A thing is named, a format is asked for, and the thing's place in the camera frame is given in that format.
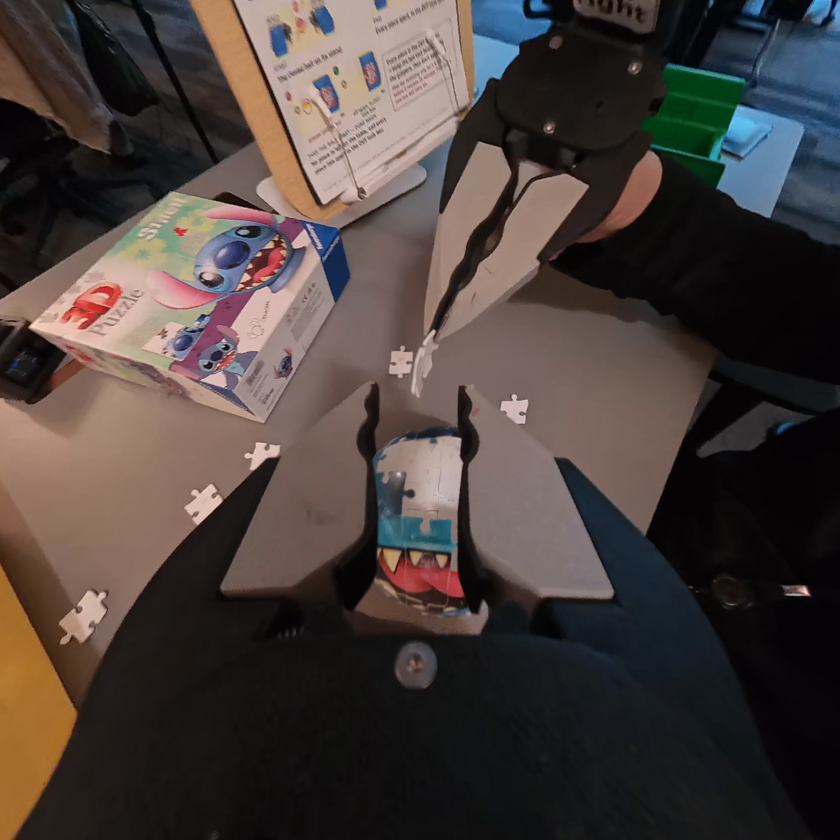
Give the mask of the person's right hand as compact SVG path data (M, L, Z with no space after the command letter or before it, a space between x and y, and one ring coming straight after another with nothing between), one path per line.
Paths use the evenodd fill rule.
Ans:
M634 223L653 202L663 178L663 163L652 150L638 162L630 174L613 210L591 232L578 240L588 245L609 238Z

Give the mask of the colourful cartoon puzzle box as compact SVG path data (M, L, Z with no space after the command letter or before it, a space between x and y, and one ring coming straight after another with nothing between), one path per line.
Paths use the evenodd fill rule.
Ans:
M349 278L335 227L171 192L30 326L95 371L263 424Z

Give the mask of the wooden document stand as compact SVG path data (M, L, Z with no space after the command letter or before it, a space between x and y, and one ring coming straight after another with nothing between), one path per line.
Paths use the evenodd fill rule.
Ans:
M353 189L350 198L337 198L321 206L308 186L291 145L289 132L280 119L268 83L249 46L234 2L192 2L199 23L245 116L248 127L270 173L257 188L258 195L277 211L338 227L367 214L416 186L426 177L421 160L450 140L474 99L476 80L471 2L458 3L460 43L469 85L469 105L431 140L400 154L385 173L375 177L372 192Z

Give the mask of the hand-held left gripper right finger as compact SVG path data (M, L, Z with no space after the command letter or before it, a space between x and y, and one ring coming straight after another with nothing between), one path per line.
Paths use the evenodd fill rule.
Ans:
M472 385L458 389L458 575L477 613L609 602L613 585L556 458Z

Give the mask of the yellow plastic bin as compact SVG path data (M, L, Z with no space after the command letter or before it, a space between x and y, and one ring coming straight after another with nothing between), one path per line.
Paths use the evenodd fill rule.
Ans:
M16 836L53 774L77 713L1 572L1 838Z

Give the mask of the blue puzzle ball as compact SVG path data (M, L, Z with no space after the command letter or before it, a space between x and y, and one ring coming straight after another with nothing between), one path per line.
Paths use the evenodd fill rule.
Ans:
M396 437L373 468L375 584L426 616L468 615L459 573L460 431L443 425Z

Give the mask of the green plastic bin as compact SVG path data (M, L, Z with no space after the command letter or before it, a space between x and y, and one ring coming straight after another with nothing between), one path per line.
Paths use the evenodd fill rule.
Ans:
M664 80L664 102L643 123L652 137L652 149L718 187L726 170L721 148L748 82L675 64L667 65Z

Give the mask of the black device with screen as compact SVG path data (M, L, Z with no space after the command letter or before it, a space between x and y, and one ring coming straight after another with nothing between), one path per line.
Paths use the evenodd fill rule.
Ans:
M33 403L67 355L25 319L1 317L1 398Z

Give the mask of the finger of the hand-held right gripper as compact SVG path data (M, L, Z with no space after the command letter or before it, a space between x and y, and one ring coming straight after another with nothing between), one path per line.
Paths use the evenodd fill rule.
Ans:
M455 301L470 283L490 235L508 210L517 184L500 146L479 142L437 218L423 328L445 337L455 331Z
M501 230L495 249L481 260L470 283L455 301L458 328L509 299L539 272L539 253L588 191L572 175L530 181Z

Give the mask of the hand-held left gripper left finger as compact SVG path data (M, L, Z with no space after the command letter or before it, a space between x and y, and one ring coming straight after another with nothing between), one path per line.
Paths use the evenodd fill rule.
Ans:
M379 419L380 388L366 382L284 450L222 593L357 607L376 573Z

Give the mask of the beige cloth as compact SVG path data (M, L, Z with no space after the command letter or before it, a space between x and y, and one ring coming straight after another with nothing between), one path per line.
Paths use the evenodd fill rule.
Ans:
M113 115L38 2L1 2L1 99L58 124L93 150L112 150Z

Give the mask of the black bag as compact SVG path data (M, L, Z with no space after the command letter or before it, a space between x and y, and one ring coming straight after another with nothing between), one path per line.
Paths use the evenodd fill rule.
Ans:
M65 1L91 78L111 111L136 117L160 99L142 69L86 3Z

